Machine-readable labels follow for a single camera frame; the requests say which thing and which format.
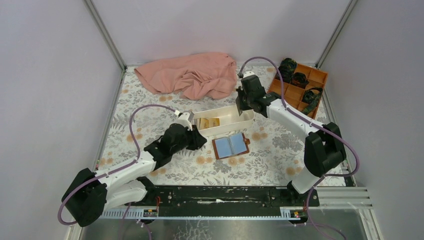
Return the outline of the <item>brown leather card holder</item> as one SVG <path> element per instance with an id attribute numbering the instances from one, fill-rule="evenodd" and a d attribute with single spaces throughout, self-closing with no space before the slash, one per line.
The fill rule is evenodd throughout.
<path id="1" fill-rule="evenodd" d="M 244 133 L 237 133 L 227 137 L 212 140 L 214 155 L 217 160 L 244 155 L 250 152 L 251 141 Z"/>

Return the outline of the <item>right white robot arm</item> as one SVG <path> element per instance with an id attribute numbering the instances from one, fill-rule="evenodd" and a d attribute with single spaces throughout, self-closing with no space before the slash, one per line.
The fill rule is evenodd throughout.
<path id="1" fill-rule="evenodd" d="M 308 118 L 279 94 L 266 92 L 259 77 L 253 72 L 239 74 L 239 78 L 241 85 L 236 90 L 238 112 L 253 110 L 283 125 L 304 143 L 304 168 L 288 184 L 288 189 L 299 195 L 305 194 L 346 159 L 341 132 L 335 123 L 323 124 Z"/>

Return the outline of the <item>white oblong plastic tray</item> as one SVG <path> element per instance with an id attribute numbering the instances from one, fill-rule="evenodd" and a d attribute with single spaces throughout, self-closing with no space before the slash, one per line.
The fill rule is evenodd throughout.
<path id="1" fill-rule="evenodd" d="M 198 122 L 200 118 L 219 118 L 220 126 L 199 130 L 202 136 L 210 137 L 249 128 L 253 123 L 254 116 L 255 113 L 253 110 L 246 110 L 239 115 L 237 106 L 231 105 L 196 112 L 192 119 L 192 124 L 199 130 Z"/>

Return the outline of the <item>gold VIP card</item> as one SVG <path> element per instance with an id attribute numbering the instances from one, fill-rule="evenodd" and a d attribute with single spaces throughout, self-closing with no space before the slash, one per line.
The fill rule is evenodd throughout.
<path id="1" fill-rule="evenodd" d="M 215 118 L 209 118 L 208 119 L 208 126 L 210 128 L 220 126 L 220 119 L 219 118 L 216 118 L 216 117 Z"/>
<path id="2" fill-rule="evenodd" d="M 199 130 L 205 130 L 208 129 L 210 127 L 213 127 L 213 121 L 210 120 L 209 118 L 200 118 L 198 120 L 198 129 Z"/>

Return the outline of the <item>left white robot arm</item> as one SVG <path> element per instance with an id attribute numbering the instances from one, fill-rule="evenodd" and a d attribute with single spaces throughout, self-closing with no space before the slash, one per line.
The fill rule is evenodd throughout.
<path id="1" fill-rule="evenodd" d="M 59 222 L 86 227 L 104 211 L 142 201 L 148 189 L 140 178 L 168 164 L 179 151 L 195 151 L 206 142 L 196 126 L 189 128 L 173 123 L 135 158 L 96 172 L 82 169 L 61 199 L 57 213 Z"/>

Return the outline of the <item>dark grey card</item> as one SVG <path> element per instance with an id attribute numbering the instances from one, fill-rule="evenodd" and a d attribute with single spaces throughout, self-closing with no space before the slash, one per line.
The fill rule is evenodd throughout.
<path id="1" fill-rule="evenodd" d="M 242 103 L 238 97 L 236 98 L 235 102 L 236 102 L 238 115 L 241 116 L 243 113 Z"/>

